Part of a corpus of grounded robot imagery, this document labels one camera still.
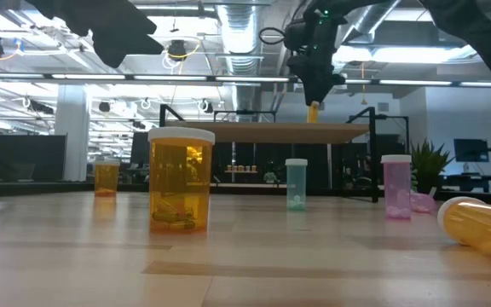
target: potted plant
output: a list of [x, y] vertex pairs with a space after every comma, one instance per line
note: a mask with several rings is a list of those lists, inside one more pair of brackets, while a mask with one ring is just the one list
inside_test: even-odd
[[418, 192], [428, 194], [431, 188], [442, 186], [441, 172], [453, 160], [449, 159], [449, 151], [443, 152], [444, 144], [435, 149], [433, 142], [424, 140], [422, 144], [413, 146], [413, 173], [418, 182]]

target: white column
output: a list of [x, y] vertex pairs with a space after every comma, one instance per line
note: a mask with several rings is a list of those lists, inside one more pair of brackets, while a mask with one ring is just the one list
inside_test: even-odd
[[64, 180], [86, 180], [91, 99], [83, 85], [60, 85], [55, 134], [67, 135]]

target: ceiling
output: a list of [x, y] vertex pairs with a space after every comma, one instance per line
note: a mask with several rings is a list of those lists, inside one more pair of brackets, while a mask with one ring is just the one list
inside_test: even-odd
[[[158, 29], [153, 38], [164, 46], [168, 46], [174, 39], [185, 41], [187, 52], [192, 53], [182, 63], [165, 60], [166, 55], [131, 55], [123, 64], [113, 69], [106, 66], [93, 52], [91, 38], [79, 38], [70, 33], [62, 20], [48, 20], [40, 15], [31, 5], [20, 2], [20, 9], [10, 11], [0, 9], [0, 37], [5, 50], [4, 57], [11, 58], [0, 61], [0, 72], [41, 72], [41, 73], [130, 73], [130, 74], [186, 74], [186, 75], [225, 75], [230, 74], [232, 68], [229, 62], [240, 59], [257, 59], [258, 67], [255, 74], [259, 76], [287, 75], [285, 61], [288, 52], [282, 43], [267, 45], [258, 41], [257, 35], [251, 36], [255, 42], [255, 49], [249, 55], [231, 55], [233, 48], [225, 41], [224, 20], [218, 4], [244, 4], [254, 6], [257, 14], [257, 32], [265, 27], [272, 26], [284, 28], [298, 5], [297, 1], [289, 0], [209, 0], [203, 1], [206, 17], [195, 17], [194, 11], [198, 9], [197, 2], [183, 1], [136, 1], [138, 6], [157, 25]], [[491, 1], [480, 0], [479, 4], [487, 14], [491, 14]], [[177, 8], [180, 12], [187, 11], [191, 16], [175, 17]], [[436, 41], [420, 39], [436, 33]], [[277, 33], [267, 33], [266, 40], [277, 39]], [[393, 79], [452, 79], [462, 80], [491, 80], [488, 69], [477, 59], [474, 52], [468, 50], [465, 44], [457, 38], [439, 32], [430, 21], [429, 12], [426, 12], [416, 0], [402, 0], [375, 32], [376, 40], [368, 45], [361, 45], [351, 41], [349, 47], [352, 56], [357, 56], [358, 49], [369, 48], [376, 51], [403, 42], [418, 43], [413, 47], [436, 48], [441, 46], [452, 47], [458, 54], [453, 64], [444, 63], [399, 63], [376, 61], [367, 59], [362, 63], [350, 62], [340, 55], [333, 57], [333, 63], [341, 65], [338, 69], [350, 78], [393, 78]], [[144, 119], [148, 129], [156, 125], [160, 104], [171, 104], [187, 119], [210, 120], [212, 115], [199, 110], [199, 102], [210, 101], [216, 110], [235, 110], [237, 108], [233, 97], [235, 86], [206, 86], [206, 85], [161, 85], [161, 84], [87, 84], [86, 90], [92, 96], [92, 123], [91, 147], [92, 151], [102, 148], [107, 152], [110, 148], [117, 148], [114, 154], [126, 157], [130, 152], [130, 142], [127, 137], [138, 130], [130, 122], [110, 122], [103, 119], [136, 118]], [[271, 86], [263, 86], [263, 90], [272, 90]], [[350, 86], [349, 92], [361, 91], [361, 86]], [[372, 87], [369, 91], [398, 93], [398, 87]], [[54, 129], [54, 117], [32, 113], [24, 107], [27, 104], [25, 97], [56, 109], [58, 85], [43, 83], [18, 83], [0, 81], [0, 116], [6, 117], [32, 117], [32, 120], [1, 121], [10, 125], [0, 125], [0, 132], [15, 133], [33, 132], [51, 133]], [[110, 113], [99, 111], [99, 104], [103, 101], [114, 105]], [[111, 146], [100, 147], [100, 136]]]

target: computer monitor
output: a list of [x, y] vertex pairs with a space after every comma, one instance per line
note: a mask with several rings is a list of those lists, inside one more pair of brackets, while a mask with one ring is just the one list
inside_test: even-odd
[[488, 142], [476, 139], [453, 140], [456, 161], [458, 162], [489, 162]]

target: pink object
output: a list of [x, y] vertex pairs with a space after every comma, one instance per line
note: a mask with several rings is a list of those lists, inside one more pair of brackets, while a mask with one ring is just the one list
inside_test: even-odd
[[428, 194], [412, 192], [410, 194], [410, 202], [414, 212], [433, 213], [436, 211], [435, 200]]
[[386, 218], [410, 219], [410, 164], [409, 155], [385, 155], [384, 194]]

